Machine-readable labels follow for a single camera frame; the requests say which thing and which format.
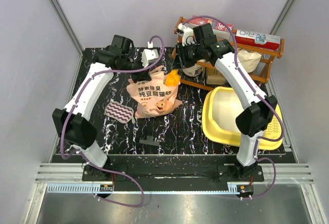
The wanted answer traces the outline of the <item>pink cat litter bag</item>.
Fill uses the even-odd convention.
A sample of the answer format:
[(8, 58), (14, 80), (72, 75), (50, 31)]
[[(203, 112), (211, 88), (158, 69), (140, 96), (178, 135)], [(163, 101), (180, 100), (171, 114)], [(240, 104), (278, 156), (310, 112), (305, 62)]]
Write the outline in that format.
[(150, 71), (149, 81), (133, 82), (129, 79), (127, 91), (137, 102), (136, 118), (151, 118), (167, 115), (182, 105), (177, 99), (178, 86), (166, 86), (167, 75), (163, 66)]

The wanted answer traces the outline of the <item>yellow plastic litter scoop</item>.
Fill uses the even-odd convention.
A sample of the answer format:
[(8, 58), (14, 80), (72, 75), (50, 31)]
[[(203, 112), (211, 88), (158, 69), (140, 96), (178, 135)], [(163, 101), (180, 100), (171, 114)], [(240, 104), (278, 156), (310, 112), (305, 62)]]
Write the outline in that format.
[(180, 83), (180, 75), (178, 74), (178, 70), (171, 70), (166, 77), (164, 84), (168, 87), (177, 86)]

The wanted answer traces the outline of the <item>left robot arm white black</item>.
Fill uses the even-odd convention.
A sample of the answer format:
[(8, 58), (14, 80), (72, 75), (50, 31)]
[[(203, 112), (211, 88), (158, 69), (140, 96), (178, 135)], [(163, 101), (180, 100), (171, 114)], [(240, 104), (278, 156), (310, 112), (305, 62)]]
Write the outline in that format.
[(68, 142), (74, 153), (80, 152), (87, 162), (94, 165), (93, 174), (102, 181), (109, 179), (112, 169), (106, 165), (107, 155), (97, 144), (97, 130), (89, 120), (100, 94), (115, 73), (141, 76), (158, 58), (152, 41), (148, 41), (140, 60), (133, 58), (133, 52), (131, 39), (115, 35), (110, 45), (95, 52), (88, 73), (72, 99), (63, 109), (56, 108), (52, 113), (62, 158), (71, 156), (64, 149), (64, 143)]

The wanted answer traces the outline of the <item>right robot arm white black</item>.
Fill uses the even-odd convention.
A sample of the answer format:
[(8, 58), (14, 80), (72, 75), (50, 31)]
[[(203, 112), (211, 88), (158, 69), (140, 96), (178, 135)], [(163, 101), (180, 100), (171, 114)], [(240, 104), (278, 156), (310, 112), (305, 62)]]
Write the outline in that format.
[(175, 46), (172, 67), (188, 68), (199, 60), (206, 60), (225, 77), (240, 100), (243, 111), (235, 119), (241, 132), (240, 148), (228, 174), (245, 181), (256, 171), (258, 140), (272, 121), (278, 101), (256, 85), (237, 59), (237, 50), (228, 40), (219, 41), (209, 23), (194, 28), (180, 23), (176, 31), (182, 39)]

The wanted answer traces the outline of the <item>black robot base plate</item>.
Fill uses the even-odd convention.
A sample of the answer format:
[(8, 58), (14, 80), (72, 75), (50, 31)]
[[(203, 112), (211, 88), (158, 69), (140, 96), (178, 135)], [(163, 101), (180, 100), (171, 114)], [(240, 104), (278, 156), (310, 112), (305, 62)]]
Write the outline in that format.
[(104, 168), (97, 169), (92, 166), (85, 166), (82, 179), (84, 181), (105, 181), (111, 176), (108, 170), (123, 181), (124, 175), (130, 175), (133, 178), (200, 178), (210, 179), (219, 182), (263, 182), (264, 176), (261, 166), (246, 175), (235, 173), (233, 165), (215, 165), (215, 164), (163, 164), (163, 165), (146, 165), (146, 164), (109, 164)]

